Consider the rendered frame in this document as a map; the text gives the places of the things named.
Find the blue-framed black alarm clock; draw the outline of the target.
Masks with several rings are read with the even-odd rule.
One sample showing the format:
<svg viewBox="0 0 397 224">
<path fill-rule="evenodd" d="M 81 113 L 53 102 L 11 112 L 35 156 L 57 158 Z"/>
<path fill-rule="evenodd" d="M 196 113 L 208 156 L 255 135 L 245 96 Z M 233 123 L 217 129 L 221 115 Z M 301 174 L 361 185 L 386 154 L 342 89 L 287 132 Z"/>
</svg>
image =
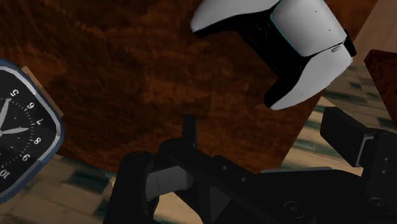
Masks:
<svg viewBox="0 0 397 224">
<path fill-rule="evenodd" d="M 59 114 L 21 68 L 0 59 L 0 204 L 12 199 L 64 140 Z"/>
</svg>

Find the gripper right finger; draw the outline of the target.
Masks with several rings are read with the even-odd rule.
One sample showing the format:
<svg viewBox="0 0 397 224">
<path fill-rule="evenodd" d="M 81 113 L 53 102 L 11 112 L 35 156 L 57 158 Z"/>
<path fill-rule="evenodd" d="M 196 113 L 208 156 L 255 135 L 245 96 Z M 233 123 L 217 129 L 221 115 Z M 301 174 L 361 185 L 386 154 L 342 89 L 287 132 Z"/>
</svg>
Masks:
<svg viewBox="0 0 397 224">
<path fill-rule="evenodd" d="M 397 218 L 397 134 L 369 128 L 338 107 L 326 107 L 321 137 L 352 167 L 361 167 L 367 213 Z"/>
</svg>

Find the brown wooden furniture piece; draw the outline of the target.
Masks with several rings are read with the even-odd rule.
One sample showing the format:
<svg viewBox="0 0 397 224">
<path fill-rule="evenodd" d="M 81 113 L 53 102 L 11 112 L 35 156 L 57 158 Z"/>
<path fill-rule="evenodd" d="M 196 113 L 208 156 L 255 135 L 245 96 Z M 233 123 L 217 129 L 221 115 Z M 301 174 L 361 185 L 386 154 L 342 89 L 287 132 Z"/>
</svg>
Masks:
<svg viewBox="0 0 397 224">
<path fill-rule="evenodd" d="M 372 49 L 364 63 L 397 127 L 397 53 Z"/>
</svg>

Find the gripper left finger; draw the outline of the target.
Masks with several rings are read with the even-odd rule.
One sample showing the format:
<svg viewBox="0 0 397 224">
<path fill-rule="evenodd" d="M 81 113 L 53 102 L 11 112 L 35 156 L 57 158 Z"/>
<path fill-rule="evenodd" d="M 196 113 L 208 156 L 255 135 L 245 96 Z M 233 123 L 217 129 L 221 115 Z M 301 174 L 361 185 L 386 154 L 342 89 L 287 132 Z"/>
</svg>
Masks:
<svg viewBox="0 0 397 224">
<path fill-rule="evenodd" d="M 195 117 L 185 115 L 181 137 L 164 141 L 156 155 L 135 151 L 122 158 L 104 224 L 158 224 L 159 197 L 171 192 L 203 224 L 268 224 L 255 202 L 256 177 L 198 150 Z"/>
</svg>

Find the white and black game controller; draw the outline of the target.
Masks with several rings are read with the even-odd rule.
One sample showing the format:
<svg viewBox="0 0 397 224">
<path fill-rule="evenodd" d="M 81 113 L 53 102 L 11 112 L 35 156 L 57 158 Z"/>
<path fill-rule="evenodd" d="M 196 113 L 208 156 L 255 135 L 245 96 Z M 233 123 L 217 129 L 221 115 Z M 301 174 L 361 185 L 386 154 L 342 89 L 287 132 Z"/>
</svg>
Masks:
<svg viewBox="0 0 397 224">
<path fill-rule="evenodd" d="M 324 0 L 202 0 L 198 36 L 235 31 L 277 76 L 265 105 L 289 108 L 316 95 L 353 62 L 356 49 Z"/>
</svg>

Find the brown wooden table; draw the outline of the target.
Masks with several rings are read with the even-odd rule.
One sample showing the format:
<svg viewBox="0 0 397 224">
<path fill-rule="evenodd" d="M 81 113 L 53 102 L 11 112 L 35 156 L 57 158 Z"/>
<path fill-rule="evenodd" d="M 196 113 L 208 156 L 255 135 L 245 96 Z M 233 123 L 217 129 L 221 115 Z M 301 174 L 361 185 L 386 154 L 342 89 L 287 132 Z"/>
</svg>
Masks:
<svg viewBox="0 0 397 224">
<path fill-rule="evenodd" d="M 181 133 L 253 172 L 279 167 L 320 100 L 280 111 L 276 77 L 235 32 L 198 38 L 200 0 L 0 0 L 0 57 L 27 66 L 63 111 L 59 151 L 115 172 Z"/>
</svg>

